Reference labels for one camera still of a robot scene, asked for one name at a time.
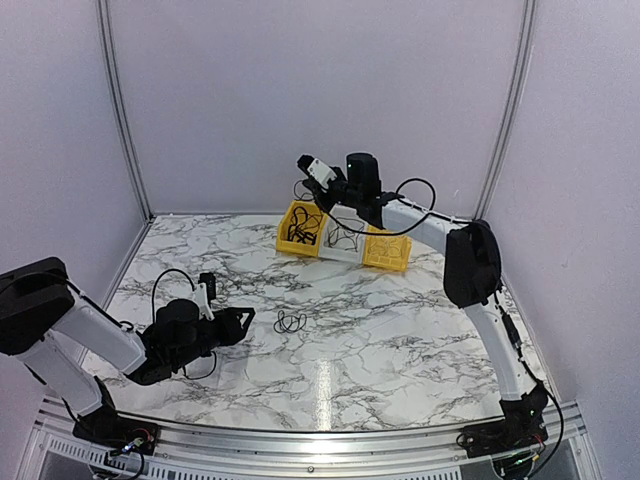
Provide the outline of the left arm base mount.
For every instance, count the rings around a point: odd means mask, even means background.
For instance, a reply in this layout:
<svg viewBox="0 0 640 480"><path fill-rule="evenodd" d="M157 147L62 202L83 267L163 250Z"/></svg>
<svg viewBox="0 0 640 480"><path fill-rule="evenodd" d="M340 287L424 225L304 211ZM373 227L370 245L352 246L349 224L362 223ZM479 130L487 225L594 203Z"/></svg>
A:
<svg viewBox="0 0 640 480"><path fill-rule="evenodd" d="M142 443L136 447L144 455L152 455L160 433L159 425L119 414L106 385L97 377L94 380L101 394L101 404L92 413L76 416L73 435L118 450L140 439Z"/></svg>

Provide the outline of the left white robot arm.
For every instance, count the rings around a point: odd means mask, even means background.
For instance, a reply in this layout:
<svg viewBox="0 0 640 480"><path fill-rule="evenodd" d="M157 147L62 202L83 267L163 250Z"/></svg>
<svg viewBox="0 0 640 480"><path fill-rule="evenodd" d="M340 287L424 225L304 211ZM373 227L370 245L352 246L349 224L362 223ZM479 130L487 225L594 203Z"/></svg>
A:
<svg viewBox="0 0 640 480"><path fill-rule="evenodd" d="M217 348L246 338L254 309L213 309L214 284L213 274L201 275L190 297L159 308L152 323L138 331L91 300L59 258L45 258L1 276L1 352L17 358L65 400L102 443L116 445L127 430L108 389L57 337L82 345L137 385L163 382Z"/></svg>

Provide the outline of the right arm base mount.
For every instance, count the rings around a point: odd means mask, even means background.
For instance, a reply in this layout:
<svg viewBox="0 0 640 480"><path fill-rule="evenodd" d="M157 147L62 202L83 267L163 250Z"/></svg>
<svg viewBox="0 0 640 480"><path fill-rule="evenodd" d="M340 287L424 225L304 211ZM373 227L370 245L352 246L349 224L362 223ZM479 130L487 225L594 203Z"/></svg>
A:
<svg viewBox="0 0 640 480"><path fill-rule="evenodd" d="M456 443L469 458L476 458L545 442L548 433L542 414L547 404L548 395L542 387L520 400L500 400L502 419L464 427Z"/></svg>

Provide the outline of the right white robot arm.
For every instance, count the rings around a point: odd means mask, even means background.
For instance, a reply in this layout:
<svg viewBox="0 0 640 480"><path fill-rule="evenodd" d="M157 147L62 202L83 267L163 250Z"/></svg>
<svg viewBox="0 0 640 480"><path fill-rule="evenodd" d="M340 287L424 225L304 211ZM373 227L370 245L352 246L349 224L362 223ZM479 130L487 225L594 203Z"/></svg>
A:
<svg viewBox="0 0 640 480"><path fill-rule="evenodd" d="M348 155L345 168L307 154L297 166L322 212L330 214L335 206L350 208L374 227L376 237L407 235L443 254L443 290L472 321L498 380L505 419L497 423L495 438L506 448L519 446L533 433L548 394L527 365L519 332L498 298L502 262L490 225L440 214L409 200L399 189L384 190L377 159L368 153Z"/></svg>

